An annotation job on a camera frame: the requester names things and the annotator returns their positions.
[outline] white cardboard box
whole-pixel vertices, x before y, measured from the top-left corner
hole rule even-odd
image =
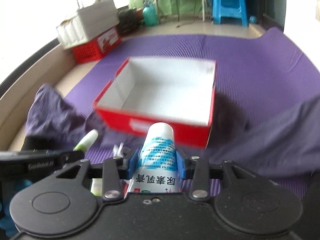
[[[113,0],[92,0],[92,5],[70,14],[58,27],[65,49],[84,44],[119,23]]]
[[[166,122],[177,143],[206,147],[213,115],[216,62],[131,57],[94,101],[113,129],[145,135]]]

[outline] blue gripper pad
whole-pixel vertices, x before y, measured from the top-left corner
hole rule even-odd
[[[177,168],[178,168],[179,177],[181,179],[186,179],[186,169],[184,165],[185,160],[177,150],[176,150],[176,158],[177,158]]]
[[[127,176],[126,176],[127,180],[132,179],[133,173],[136,170],[139,152],[140,152],[140,149],[135,150],[135,152],[132,154],[132,156],[129,160],[128,169],[127,169]]]

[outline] toothpaste tube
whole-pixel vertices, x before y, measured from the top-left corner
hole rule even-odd
[[[150,126],[129,192],[179,192],[173,129],[166,123]]]

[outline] wall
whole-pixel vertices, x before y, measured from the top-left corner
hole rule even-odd
[[[320,22],[316,20],[317,0],[287,0],[284,34],[320,71]]]
[[[176,0],[159,0],[159,11],[161,15],[171,15],[177,13]],[[195,9],[195,15],[199,15],[201,12],[201,0],[179,0],[179,12],[181,14],[193,14]],[[129,6],[141,8],[142,0],[129,0]]]

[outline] blue plastic stool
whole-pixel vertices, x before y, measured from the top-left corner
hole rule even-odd
[[[248,26],[245,0],[213,0],[212,16],[215,24],[221,24],[221,17],[242,19],[242,26]]]

